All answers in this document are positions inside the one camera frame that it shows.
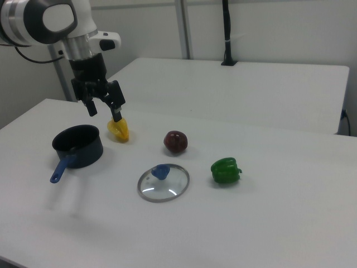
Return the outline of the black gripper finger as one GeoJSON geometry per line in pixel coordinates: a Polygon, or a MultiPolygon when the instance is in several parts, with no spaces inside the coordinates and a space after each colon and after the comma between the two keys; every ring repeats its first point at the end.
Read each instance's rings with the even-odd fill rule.
{"type": "Polygon", "coordinates": [[[122,119],[122,105],[126,103],[126,100],[119,83],[116,80],[112,82],[100,82],[99,98],[110,108],[113,120],[120,121],[122,119]]]}
{"type": "Polygon", "coordinates": [[[97,114],[97,109],[93,102],[93,96],[91,95],[86,82],[72,79],[71,84],[74,90],[75,98],[77,101],[82,101],[83,105],[87,108],[89,116],[93,117],[97,114]]]}

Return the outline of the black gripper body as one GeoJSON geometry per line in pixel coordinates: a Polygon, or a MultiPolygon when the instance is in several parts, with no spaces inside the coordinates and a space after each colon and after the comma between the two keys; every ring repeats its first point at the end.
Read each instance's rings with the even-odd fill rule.
{"type": "Polygon", "coordinates": [[[74,77],[71,84],[77,100],[82,100],[86,82],[107,82],[107,69],[102,53],[90,58],[69,61],[74,77]]]}

